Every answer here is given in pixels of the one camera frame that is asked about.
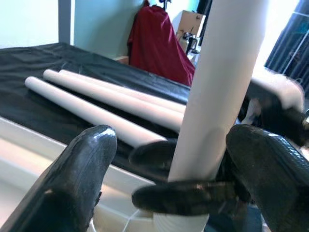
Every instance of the white pipe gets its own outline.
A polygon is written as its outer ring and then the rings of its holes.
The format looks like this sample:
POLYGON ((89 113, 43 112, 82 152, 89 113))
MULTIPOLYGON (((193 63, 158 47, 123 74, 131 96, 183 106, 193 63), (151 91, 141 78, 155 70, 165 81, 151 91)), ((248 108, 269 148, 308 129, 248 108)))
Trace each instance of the white pipe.
POLYGON ((139 92, 137 90, 118 86, 118 85, 115 85, 115 84, 112 84, 112 83, 109 83, 109 82, 106 82, 106 81, 101 81, 101 80, 98 80, 98 79, 95 79, 95 78, 92 78, 92 77, 89 77, 89 76, 73 73, 73 72, 70 72, 70 71, 67 71, 67 70, 64 70, 64 69, 61 70, 59 73, 65 74, 65 75, 70 75, 70 76, 73 76, 73 77, 78 78, 80 80, 84 80, 84 81, 87 81, 89 83, 93 83, 93 84, 96 84, 96 85, 99 85, 99 86, 102 86, 102 87, 105 87, 105 88, 109 88, 109 89, 112 89, 112 90, 117 91, 119 93, 123 93, 123 94, 129 95, 131 97, 143 100, 145 102, 149 102, 149 103, 152 103, 152 104, 155 104, 155 105, 158 105, 158 106, 168 108, 170 110, 174 110, 174 111, 177 111, 177 112, 180 112, 180 113, 184 113, 184 111, 185 111, 185 105, 180 104, 180 103, 176 103, 174 101, 169 101, 169 100, 166 100, 166 99, 163 99, 163 98, 160 98, 160 97, 155 97, 155 96, 147 94, 147 93, 142 93, 142 92, 139 92))
POLYGON ((48 81, 69 88, 75 92, 84 94, 163 127, 172 129, 176 132, 179 132, 180 126, 183 122, 182 113, 136 99, 70 75, 62 75, 58 72, 47 69, 43 76, 44 79, 48 81))
MULTIPOLYGON (((214 179, 264 38, 267 6, 267 0, 212 2, 169 181, 214 179)), ((154 215, 155 224, 162 217, 154 215)), ((197 228, 190 232, 200 232, 198 219, 169 220, 167 228, 186 220, 197 228)))
POLYGON ((25 80, 25 85, 87 122, 94 125, 107 124, 113 127, 116 130, 117 137, 132 147, 139 147, 156 141, 166 141, 166 138, 161 135, 112 114, 36 77, 28 77, 25 80))

